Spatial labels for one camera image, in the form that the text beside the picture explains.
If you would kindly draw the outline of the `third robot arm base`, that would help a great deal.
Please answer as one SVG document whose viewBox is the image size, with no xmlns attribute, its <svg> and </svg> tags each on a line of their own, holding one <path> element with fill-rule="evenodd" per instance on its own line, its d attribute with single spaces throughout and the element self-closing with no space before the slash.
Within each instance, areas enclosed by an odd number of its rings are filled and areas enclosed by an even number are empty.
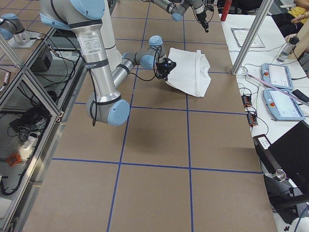
<svg viewBox="0 0 309 232">
<path fill-rule="evenodd" d="M 12 48 L 31 48 L 41 38 L 39 32 L 27 31 L 13 13 L 0 16 L 0 35 Z"/>
</svg>

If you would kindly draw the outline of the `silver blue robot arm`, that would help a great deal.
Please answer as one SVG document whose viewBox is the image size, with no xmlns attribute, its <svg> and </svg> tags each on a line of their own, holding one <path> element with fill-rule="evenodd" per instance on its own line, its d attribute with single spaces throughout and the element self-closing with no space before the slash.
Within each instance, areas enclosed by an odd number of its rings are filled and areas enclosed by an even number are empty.
<svg viewBox="0 0 309 232">
<path fill-rule="evenodd" d="M 136 65 L 152 69 L 158 79 L 167 80 L 176 63 L 166 57 L 162 38 L 149 39 L 145 51 L 127 52 L 112 71 L 101 35 L 105 2 L 102 0 L 42 0 L 41 21 L 53 28 L 75 33 L 85 67 L 90 72 L 94 92 L 86 103 L 87 113 L 97 121 L 113 126 L 124 124 L 130 113 L 129 103 L 117 90 Z"/>
<path fill-rule="evenodd" d="M 206 33 L 209 32 L 209 23 L 206 20 L 207 10 L 214 11 L 212 5 L 206 3 L 206 0 L 182 0 L 176 5 L 170 0 L 143 0 L 143 2 L 151 2 L 171 15 L 174 21 L 180 21 L 186 11 L 191 8 L 195 15 L 196 21 L 203 27 Z"/>
</svg>

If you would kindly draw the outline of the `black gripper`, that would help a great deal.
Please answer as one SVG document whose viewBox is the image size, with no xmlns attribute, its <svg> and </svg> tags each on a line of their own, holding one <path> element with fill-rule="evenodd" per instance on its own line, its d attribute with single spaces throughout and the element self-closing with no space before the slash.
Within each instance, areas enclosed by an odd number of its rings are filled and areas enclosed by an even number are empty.
<svg viewBox="0 0 309 232">
<path fill-rule="evenodd" d="M 163 58 L 159 63 L 156 63 L 155 76 L 157 79 L 168 80 L 168 75 L 176 67 L 176 62 L 169 58 Z"/>
<path fill-rule="evenodd" d="M 203 10 L 202 12 L 200 12 L 198 14 L 196 13 L 196 16 L 197 16 L 198 22 L 202 25 L 205 32 L 208 33 L 209 32 L 209 24 L 206 21 L 206 17 L 207 17 L 206 10 Z"/>
</svg>

